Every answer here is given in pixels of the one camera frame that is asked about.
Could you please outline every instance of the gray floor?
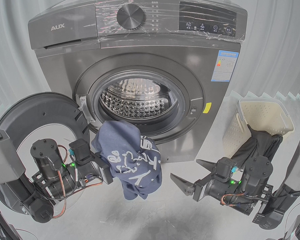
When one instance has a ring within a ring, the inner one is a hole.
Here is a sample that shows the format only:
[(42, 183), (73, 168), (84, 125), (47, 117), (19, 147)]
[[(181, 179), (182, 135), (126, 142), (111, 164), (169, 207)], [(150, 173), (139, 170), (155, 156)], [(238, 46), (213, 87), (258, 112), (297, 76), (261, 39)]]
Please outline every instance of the gray floor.
[[(217, 161), (223, 157), (222, 137), (236, 110), (239, 98), (235, 93), (224, 98), (197, 158)], [(284, 98), (278, 94), (276, 98), (281, 99), (288, 110), (295, 132), (280, 145), (272, 161), (274, 171), (269, 183), (274, 185), (275, 189), (282, 182), (288, 163), (300, 140), (300, 96)], [(195, 202), (192, 197), (183, 195), (170, 180), (169, 175), (174, 173), (191, 182), (203, 178), (208, 171), (195, 162), (163, 164), (162, 171), (162, 186), (155, 193), (150, 194), (146, 201), (140, 197), (133, 201), (126, 201), (121, 184), (118, 179), (115, 179), (109, 186), (86, 189), (79, 200), (66, 210), (63, 217), (47, 224), (35, 223), (29, 216), (16, 214), (1, 204), (0, 208), (10, 223), (19, 229), (31, 231), (39, 240), (263, 240), (270, 237), (275, 239), (283, 237), (288, 213), (279, 227), (266, 231), (251, 222), (260, 204), (248, 217), (230, 207), (221, 206), (211, 197)], [(290, 214), (287, 227), (299, 213), (300, 205)], [(21, 235), (24, 240), (35, 239), (25, 232)]]

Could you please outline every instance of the laundry basket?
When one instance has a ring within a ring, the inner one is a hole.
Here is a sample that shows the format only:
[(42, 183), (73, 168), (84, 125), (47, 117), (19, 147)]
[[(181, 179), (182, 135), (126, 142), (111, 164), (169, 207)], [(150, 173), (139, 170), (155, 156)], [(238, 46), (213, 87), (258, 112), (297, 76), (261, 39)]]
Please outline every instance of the laundry basket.
[(284, 107), (272, 98), (241, 98), (232, 121), (223, 136), (225, 156), (231, 158), (251, 137), (247, 125), (271, 135), (282, 134), (285, 140), (294, 132), (293, 122)]

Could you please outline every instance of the control panel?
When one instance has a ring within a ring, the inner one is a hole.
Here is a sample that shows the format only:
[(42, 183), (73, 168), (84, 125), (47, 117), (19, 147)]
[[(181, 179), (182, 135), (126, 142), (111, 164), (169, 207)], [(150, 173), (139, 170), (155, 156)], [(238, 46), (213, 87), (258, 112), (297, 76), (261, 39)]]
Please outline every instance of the control panel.
[(96, 2), (98, 36), (134, 33), (202, 33), (240, 39), (236, 8), (182, 0), (111, 0)]
[(179, 30), (236, 36), (234, 11), (212, 4), (180, 2)]

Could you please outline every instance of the yellow warning sticker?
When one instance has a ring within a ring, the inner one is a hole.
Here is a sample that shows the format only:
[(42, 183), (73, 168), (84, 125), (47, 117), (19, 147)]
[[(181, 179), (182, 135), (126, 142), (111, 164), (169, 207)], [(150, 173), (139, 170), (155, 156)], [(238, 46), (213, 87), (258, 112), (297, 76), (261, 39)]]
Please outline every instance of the yellow warning sticker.
[(207, 114), (209, 112), (210, 108), (211, 108), (211, 102), (206, 104), (206, 108), (204, 109), (203, 113)]

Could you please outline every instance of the white graphic print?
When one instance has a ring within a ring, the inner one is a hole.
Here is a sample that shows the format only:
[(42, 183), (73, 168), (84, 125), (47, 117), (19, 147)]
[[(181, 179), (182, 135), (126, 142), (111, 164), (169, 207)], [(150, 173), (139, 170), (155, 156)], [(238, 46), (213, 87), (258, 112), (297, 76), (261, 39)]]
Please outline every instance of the white graphic print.
[[(158, 150), (153, 149), (153, 144), (151, 141), (149, 141), (148, 139), (146, 139), (146, 136), (141, 136), (141, 142), (140, 142), (140, 148), (144, 149), (144, 150), (153, 150), (156, 151), (158, 153), (160, 153)], [(112, 155), (109, 155), (108, 161), (112, 162), (112, 163), (119, 163), (121, 162), (121, 158), (120, 158), (120, 154), (117, 150), (114, 150), (111, 152)], [(157, 170), (157, 157), (155, 156), (153, 158), (153, 161), (150, 159), (150, 157), (146, 154), (146, 153), (138, 153), (138, 158), (133, 158), (133, 153), (130, 151), (127, 151), (126, 153), (122, 154), (122, 156), (124, 157), (124, 165), (117, 165), (116, 168), (117, 170), (119, 170), (119, 173), (121, 174), (127, 174), (127, 173), (135, 173), (137, 171), (137, 166), (140, 166), (139, 162), (136, 162), (136, 166), (133, 168), (130, 168), (129, 165), (129, 160), (127, 161), (127, 159), (129, 159), (131, 157), (131, 161), (145, 161), (148, 162), (150, 165), (153, 166), (154, 170)], [(151, 170), (149, 170), (147, 173), (141, 174), (139, 176), (135, 176), (129, 179), (138, 179), (135, 183), (135, 185), (139, 185), (141, 179), (148, 175), (151, 172)]]
[(121, 171), (121, 166), (120, 166), (120, 165), (117, 165), (116, 167), (117, 167), (117, 169), (119, 170), (119, 172), (122, 173), (122, 171)]
[(153, 149), (151, 141), (149, 141), (145, 138), (141, 138), (140, 148), (142, 148), (144, 150), (153, 150), (153, 151), (156, 151), (156, 152), (160, 153), (158, 150)]
[(157, 170), (157, 157), (155, 156), (153, 161), (150, 159), (150, 157), (148, 156), (149, 159), (149, 165), (153, 166), (154, 170)]
[(142, 178), (143, 178), (144, 176), (147, 176), (150, 172), (151, 172), (151, 170), (148, 170), (148, 172), (145, 172), (145, 173), (143, 173), (143, 174), (141, 174), (141, 175), (138, 175), (138, 176), (131, 177), (131, 178), (129, 178), (129, 179), (130, 179), (130, 180), (137, 179), (135, 185), (136, 185), (136, 186), (139, 186), (140, 181), (142, 180)]
[(108, 155), (107, 159), (112, 163), (121, 162), (120, 154), (118, 151), (114, 150), (111, 152), (113, 155)]
[(148, 162), (147, 160), (147, 155), (145, 153), (142, 153), (143, 157), (142, 156), (138, 156), (138, 158), (134, 158), (133, 161), (141, 161), (141, 160), (144, 160), (145, 162)]
[(136, 168), (136, 167), (130, 168), (130, 167), (126, 166), (126, 168), (129, 169), (129, 170), (124, 171), (124, 172), (123, 172), (124, 174), (127, 174), (127, 173), (135, 173), (135, 172), (137, 171), (137, 168)]

